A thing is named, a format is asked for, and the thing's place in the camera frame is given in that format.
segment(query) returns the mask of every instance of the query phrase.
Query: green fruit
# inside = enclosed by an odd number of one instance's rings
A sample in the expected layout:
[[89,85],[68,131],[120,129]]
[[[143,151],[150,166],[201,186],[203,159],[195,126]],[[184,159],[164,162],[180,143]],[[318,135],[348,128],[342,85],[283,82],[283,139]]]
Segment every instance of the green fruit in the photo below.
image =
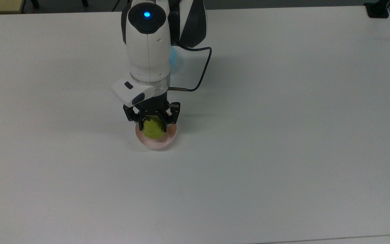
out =
[[143,121],[144,135],[151,139],[157,139],[164,134],[163,125],[157,116],[147,116]]

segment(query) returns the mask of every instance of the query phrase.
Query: black table leg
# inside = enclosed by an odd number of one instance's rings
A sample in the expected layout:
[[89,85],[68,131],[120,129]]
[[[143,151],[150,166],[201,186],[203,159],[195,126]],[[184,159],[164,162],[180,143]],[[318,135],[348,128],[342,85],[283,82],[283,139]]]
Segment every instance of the black table leg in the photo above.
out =
[[36,9],[40,8],[40,4],[37,0],[31,0],[31,3],[34,6],[34,8]]

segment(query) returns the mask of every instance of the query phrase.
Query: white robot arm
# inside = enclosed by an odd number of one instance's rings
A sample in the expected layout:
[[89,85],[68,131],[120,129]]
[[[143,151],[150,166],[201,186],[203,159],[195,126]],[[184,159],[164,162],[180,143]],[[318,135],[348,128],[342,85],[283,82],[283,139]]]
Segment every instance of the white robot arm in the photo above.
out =
[[121,16],[123,40],[130,61],[129,70],[112,85],[124,103],[129,121],[139,124],[147,116],[157,116],[164,132],[175,124],[180,103],[167,101],[170,87],[171,45],[194,47],[207,31],[202,0],[132,0]]

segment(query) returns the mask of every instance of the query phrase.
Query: blue object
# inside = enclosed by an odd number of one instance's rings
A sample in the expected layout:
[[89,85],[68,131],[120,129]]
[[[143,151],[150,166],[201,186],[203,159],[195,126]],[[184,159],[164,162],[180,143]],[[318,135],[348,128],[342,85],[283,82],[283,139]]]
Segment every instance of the blue object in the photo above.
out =
[[171,47],[171,56],[169,57],[169,64],[172,66],[175,64],[175,61],[177,60],[177,52],[175,51],[175,48]]

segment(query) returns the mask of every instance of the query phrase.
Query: black cable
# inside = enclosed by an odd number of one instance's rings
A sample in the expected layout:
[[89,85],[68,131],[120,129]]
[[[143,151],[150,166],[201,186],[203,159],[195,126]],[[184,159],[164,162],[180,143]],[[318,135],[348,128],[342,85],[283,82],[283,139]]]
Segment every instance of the black cable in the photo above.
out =
[[116,7],[118,6],[118,3],[120,3],[120,0],[118,0],[118,1],[115,3],[115,6],[114,6],[114,8],[112,9],[111,12],[113,12],[113,11],[116,9]]
[[198,85],[195,88],[193,88],[193,89],[187,89],[187,88],[181,88],[181,87],[170,87],[169,88],[170,91],[194,92],[199,88],[199,86],[201,85],[202,79],[204,78],[205,71],[207,70],[207,66],[209,65],[210,57],[212,56],[212,48],[210,46],[203,47],[203,48],[188,48],[188,47],[181,45],[176,40],[174,40],[174,39],[172,39],[172,40],[177,44],[177,46],[179,46],[180,48],[183,48],[184,50],[187,50],[187,51],[199,52],[199,51],[209,50],[209,57],[207,58],[207,61],[205,63],[204,70],[203,70],[202,75],[201,75],[201,79],[199,79]]

